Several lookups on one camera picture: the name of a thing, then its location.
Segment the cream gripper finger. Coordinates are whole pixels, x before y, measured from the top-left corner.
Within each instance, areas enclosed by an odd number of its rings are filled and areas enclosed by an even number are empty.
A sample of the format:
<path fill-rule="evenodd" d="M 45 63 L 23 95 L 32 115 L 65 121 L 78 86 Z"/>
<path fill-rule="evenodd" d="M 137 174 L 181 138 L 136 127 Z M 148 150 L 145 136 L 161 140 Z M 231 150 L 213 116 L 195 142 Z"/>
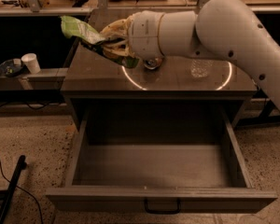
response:
<path fill-rule="evenodd" d="M 129 45 L 125 40 L 116 43 L 104 43 L 103 54 L 109 59 L 128 57 L 130 55 Z"/>
<path fill-rule="evenodd" d="M 108 24 L 100 34 L 108 41 L 127 37 L 127 21 L 125 19 Z"/>

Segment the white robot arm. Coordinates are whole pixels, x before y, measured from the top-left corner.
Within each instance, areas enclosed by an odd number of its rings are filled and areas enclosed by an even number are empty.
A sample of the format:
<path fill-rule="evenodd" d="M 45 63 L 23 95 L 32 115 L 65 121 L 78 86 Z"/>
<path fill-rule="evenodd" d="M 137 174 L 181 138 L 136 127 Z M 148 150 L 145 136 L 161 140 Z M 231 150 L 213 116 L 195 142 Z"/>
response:
<path fill-rule="evenodd" d="M 155 60 L 166 56 L 228 61 L 246 72 L 280 111 L 280 47 L 240 0 L 210 0 L 199 12 L 141 11 L 114 21 L 102 35 L 123 40 L 109 51 Z"/>

